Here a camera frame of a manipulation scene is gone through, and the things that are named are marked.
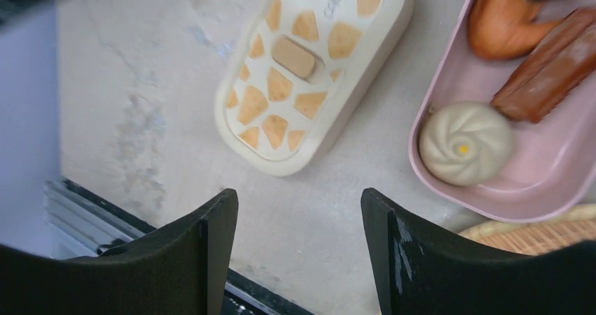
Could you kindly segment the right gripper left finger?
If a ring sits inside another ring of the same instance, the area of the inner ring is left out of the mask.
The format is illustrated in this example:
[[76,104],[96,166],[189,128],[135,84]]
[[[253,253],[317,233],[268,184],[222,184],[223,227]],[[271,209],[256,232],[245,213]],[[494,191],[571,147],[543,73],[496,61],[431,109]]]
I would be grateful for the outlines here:
[[98,257],[1,247],[2,314],[219,314],[238,219],[227,188],[195,211]]

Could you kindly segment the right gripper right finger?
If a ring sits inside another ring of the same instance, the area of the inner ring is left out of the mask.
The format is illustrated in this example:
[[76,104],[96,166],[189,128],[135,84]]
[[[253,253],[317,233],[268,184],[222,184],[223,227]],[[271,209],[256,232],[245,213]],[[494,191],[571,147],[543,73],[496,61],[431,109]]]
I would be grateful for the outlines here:
[[383,314],[594,314],[595,242],[538,256],[476,243],[397,205],[361,196]]

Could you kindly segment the woven bamboo basket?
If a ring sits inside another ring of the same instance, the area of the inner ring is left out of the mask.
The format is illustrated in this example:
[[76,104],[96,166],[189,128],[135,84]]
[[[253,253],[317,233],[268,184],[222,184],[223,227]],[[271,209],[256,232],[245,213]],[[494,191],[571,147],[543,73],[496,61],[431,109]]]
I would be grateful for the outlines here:
[[523,255],[541,255],[595,239],[595,204],[582,204],[541,222],[488,221],[459,234],[489,247]]

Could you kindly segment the beige steamed bun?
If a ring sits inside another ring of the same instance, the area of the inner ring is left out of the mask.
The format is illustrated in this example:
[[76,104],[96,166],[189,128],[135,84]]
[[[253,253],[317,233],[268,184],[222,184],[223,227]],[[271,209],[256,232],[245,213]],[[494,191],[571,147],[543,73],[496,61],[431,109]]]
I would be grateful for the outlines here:
[[419,135],[423,165],[455,186],[482,184],[502,172],[516,148],[510,123],[480,102],[446,105],[429,116]]

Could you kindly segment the pink lunch box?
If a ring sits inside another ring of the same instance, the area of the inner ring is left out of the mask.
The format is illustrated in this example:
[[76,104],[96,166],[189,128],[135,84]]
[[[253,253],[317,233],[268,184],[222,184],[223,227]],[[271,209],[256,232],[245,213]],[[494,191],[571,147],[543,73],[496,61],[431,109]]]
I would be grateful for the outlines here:
[[516,123],[516,151],[506,168],[484,184],[446,184],[423,165],[418,134],[427,118],[449,103],[487,103],[519,60],[478,58],[467,41],[465,0],[451,40],[427,90],[409,137],[410,163],[418,178],[442,198],[492,219],[535,222],[581,201],[595,181],[595,78],[588,77],[538,124]]

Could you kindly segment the dark red sausage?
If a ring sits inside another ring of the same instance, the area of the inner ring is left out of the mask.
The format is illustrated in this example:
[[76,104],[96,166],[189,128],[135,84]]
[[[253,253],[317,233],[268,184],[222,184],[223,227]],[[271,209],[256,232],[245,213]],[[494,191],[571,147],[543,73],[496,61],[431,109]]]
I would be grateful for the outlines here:
[[578,8],[551,31],[494,95],[515,122],[538,124],[595,71],[595,9]]

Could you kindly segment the orange fried chicken piece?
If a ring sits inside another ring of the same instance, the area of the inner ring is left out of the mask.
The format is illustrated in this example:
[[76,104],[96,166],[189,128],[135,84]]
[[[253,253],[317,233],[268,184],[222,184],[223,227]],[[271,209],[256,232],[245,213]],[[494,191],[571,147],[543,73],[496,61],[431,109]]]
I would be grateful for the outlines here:
[[518,58],[531,52],[562,20],[536,22],[543,1],[475,0],[467,35],[471,49],[486,60]]

